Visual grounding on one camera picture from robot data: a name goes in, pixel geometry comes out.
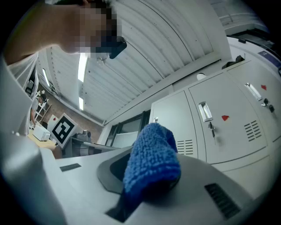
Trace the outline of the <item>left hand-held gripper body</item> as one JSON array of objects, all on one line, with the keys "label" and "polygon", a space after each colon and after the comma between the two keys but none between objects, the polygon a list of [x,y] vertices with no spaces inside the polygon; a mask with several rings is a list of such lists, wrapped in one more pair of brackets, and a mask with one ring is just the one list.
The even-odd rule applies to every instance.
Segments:
[{"label": "left hand-held gripper body", "polygon": [[91,133],[80,127],[79,124],[65,113],[61,115],[55,126],[51,129],[51,137],[61,147],[63,157],[72,157],[73,141],[91,143]]}]

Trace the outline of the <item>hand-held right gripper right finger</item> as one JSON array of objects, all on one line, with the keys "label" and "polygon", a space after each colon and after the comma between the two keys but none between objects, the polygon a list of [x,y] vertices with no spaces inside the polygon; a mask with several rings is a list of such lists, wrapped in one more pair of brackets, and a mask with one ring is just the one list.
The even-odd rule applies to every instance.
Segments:
[{"label": "hand-held right gripper right finger", "polygon": [[60,160],[41,150],[48,181],[68,225],[239,225],[252,212],[253,198],[238,183],[201,160],[179,155],[181,177],[165,196],[141,203],[123,223],[107,216],[119,195],[103,187],[97,168],[130,150]]}]

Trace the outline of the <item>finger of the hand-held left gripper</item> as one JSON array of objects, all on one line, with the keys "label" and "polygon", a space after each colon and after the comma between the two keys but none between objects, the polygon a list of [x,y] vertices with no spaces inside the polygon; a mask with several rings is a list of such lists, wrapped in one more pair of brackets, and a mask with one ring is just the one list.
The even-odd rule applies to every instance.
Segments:
[{"label": "finger of the hand-held left gripper", "polygon": [[109,151],[119,149],[119,148],[116,148],[116,147],[94,144],[94,143],[91,143],[91,142],[84,142],[84,145],[88,147],[89,152],[109,152]]}]

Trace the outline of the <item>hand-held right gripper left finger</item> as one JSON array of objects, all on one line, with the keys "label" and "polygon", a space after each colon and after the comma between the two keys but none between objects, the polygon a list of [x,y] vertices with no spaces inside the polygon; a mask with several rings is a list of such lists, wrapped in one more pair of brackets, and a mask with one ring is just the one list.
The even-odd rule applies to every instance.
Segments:
[{"label": "hand-held right gripper left finger", "polygon": [[20,134],[31,103],[0,59],[0,199],[14,225],[66,225],[39,148]]}]

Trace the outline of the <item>blue microfibre cloth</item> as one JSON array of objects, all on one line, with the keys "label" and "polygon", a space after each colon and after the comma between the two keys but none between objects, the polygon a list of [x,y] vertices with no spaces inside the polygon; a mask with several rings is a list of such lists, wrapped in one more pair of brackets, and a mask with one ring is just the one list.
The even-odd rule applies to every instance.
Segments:
[{"label": "blue microfibre cloth", "polygon": [[159,123],[150,123],[133,144],[117,204],[106,214],[120,222],[142,202],[165,195],[179,181],[180,163],[173,133]]}]

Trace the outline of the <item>grey metal locker door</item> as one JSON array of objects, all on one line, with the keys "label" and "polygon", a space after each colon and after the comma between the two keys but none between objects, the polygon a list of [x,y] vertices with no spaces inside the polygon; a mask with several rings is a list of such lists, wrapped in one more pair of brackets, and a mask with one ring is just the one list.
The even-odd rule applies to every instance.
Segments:
[{"label": "grey metal locker door", "polygon": [[197,138],[191,109],[184,91],[167,96],[151,105],[151,119],[173,133],[181,155],[198,158]]}]

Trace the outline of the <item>person's left forearm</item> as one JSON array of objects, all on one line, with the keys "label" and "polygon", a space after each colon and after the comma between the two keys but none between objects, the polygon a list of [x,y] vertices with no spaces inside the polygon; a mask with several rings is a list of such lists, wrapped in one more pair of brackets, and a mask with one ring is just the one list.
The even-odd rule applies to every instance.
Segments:
[{"label": "person's left forearm", "polygon": [[53,155],[54,155],[55,159],[62,159],[63,158],[62,150],[61,150],[61,147],[59,145],[56,145],[52,152],[53,152]]}]

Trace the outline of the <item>white metal cabinet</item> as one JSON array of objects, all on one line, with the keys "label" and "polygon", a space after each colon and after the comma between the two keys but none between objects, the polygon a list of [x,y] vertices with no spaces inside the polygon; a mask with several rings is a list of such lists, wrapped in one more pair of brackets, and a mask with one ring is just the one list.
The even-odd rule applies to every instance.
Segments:
[{"label": "white metal cabinet", "polygon": [[[257,89],[261,101],[256,101],[246,83]],[[269,191],[281,168],[281,78],[265,65],[246,60],[170,95],[181,91],[191,109],[197,159],[236,181],[253,198]],[[261,105],[265,98],[267,107]],[[215,127],[216,145],[209,122],[202,120],[200,102],[207,103],[213,116],[209,122]],[[229,116],[228,120],[223,121],[223,115]]]}]

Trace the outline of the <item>white box with red dot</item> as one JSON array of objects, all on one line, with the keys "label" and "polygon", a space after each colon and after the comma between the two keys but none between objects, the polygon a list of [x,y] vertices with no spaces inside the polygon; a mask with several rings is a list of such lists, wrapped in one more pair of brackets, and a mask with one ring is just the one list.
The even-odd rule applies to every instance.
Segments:
[{"label": "white box with red dot", "polygon": [[56,117],[55,115],[52,115],[50,117],[50,119],[48,120],[47,130],[50,131],[50,132],[55,130],[59,126],[59,124],[61,123],[62,118],[63,118],[63,114],[60,117]]}]

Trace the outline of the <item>white box appliance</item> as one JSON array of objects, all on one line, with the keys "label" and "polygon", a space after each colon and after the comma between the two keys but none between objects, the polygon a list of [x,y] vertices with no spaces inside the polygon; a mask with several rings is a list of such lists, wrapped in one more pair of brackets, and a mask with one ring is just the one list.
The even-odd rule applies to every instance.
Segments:
[{"label": "white box appliance", "polygon": [[39,141],[47,141],[50,138],[50,132],[44,128],[43,126],[36,125],[33,130],[33,135],[39,140]]}]

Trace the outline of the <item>light wooden table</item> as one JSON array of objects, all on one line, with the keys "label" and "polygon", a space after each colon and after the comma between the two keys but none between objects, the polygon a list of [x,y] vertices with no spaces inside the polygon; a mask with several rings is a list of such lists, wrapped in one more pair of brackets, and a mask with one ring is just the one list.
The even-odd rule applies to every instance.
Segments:
[{"label": "light wooden table", "polygon": [[41,148],[49,148],[49,147],[54,147],[55,143],[52,142],[50,139],[47,141],[40,141],[33,135],[33,130],[29,131],[29,134],[27,136],[30,140],[32,140],[34,143],[36,143],[39,147]]}]

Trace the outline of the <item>white shelving rack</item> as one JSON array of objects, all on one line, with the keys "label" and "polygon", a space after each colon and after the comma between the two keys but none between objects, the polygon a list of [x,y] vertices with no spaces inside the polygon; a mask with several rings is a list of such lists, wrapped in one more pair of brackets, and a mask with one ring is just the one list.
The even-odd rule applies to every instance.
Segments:
[{"label": "white shelving rack", "polygon": [[37,123],[42,122],[43,118],[45,117],[46,113],[51,108],[51,106],[52,104],[49,102],[48,98],[43,103],[38,103],[38,107],[35,113],[35,121]]}]

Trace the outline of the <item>black framed glass partition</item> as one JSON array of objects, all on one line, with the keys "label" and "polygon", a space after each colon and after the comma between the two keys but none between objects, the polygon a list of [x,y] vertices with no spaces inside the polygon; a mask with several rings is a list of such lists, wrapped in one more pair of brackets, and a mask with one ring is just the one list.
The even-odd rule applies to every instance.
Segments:
[{"label": "black framed glass partition", "polygon": [[131,117],[117,124],[107,124],[103,127],[97,144],[107,147],[124,148],[131,146],[141,130],[148,124],[151,111]]}]

